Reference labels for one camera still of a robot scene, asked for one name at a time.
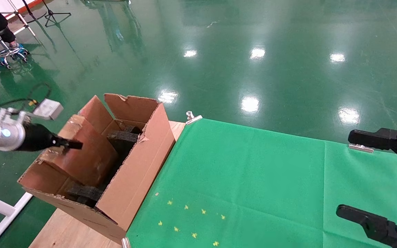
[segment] cardboard box flap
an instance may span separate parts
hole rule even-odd
[[[105,102],[116,119],[148,122],[159,103],[145,97],[104,94]]]
[[[61,196],[53,196],[51,194],[46,194],[31,188],[24,187],[24,190],[36,196],[37,198],[61,209],[62,211],[73,216],[80,222],[98,231],[100,234],[104,235],[105,237],[113,240],[118,244],[121,242],[121,239],[125,237],[126,232],[123,229],[117,226],[109,218],[102,215],[102,213],[97,212],[84,204],[79,204],[64,199]]]
[[[18,179],[18,183],[24,187],[56,194],[67,179],[68,176],[63,175],[42,160],[36,159]]]
[[[135,206],[136,203],[140,207],[149,186],[175,143],[163,104],[159,104],[154,111],[144,135],[146,139],[134,145],[96,204],[98,209],[117,221],[125,230],[131,222],[125,223],[123,220],[132,220],[137,212],[127,211],[128,207]]]
[[[101,99],[96,95],[79,110],[78,115],[85,117],[99,134],[104,132],[107,126],[113,121],[113,117],[101,102]]]
[[[82,142],[82,149],[69,149],[65,154],[47,149],[39,159],[76,182],[96,187],[117,159],[111,143],[79,115],[73,115],[67,121],[59,136]]]

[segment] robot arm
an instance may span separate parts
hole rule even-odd
[[[0,150],[1,151],[40,151],[51,146],[64,146],[82,149],[82,143],[68,140],[50,132],[41,124],[31,123],[32,117],[55,119],[62,111],[60,103],[45,99],[33,113],[17,111],[13,108],[0,109]]]

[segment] black cable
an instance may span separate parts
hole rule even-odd
[[[29,101],[29,102],[36,102],[35,100],[31,99],[31,98],[20,98],[20,99],[14,99],[8,102],[4,102],[0,104],[0,107],[7,105],[9,103],[14,103],[14,102],[24,102],[24,101]]]
[[[35,86],[32,87],[30,92],[27,95],[27,98],[31,98],[33,92],[36,91],[36,89],[40,88],[41,86],[46,86],[47,87],[47,94],[45,95],[44,99],[48,98],[52,92],[52,88],[47,84],[47,83],[38,83]],[[36,104],[36,107],[33,109],[32,113],[36,110],[36,108],[41,104],[42,101],[40,101],[38,104]],[[26,108],[27,104],[23,104],[19,110],[13,113],[13,115],[19,114],[21,111],[23,111]]]

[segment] glossy floor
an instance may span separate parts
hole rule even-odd
[[[106,92],[159,99],[173,121],[192,110],[342,143],[397,129],[397,0],[68,1],[49,5],[72,13],[60,25],[32,23],[40,42],[18,35],[30,61],[0,69],[0,103],[52,86],[65,110],[41,123],[54,132]],[[0,199],[20,198],[36,155],[0,152]],[[52,211],[32,201],[0,247],[28,247]]]

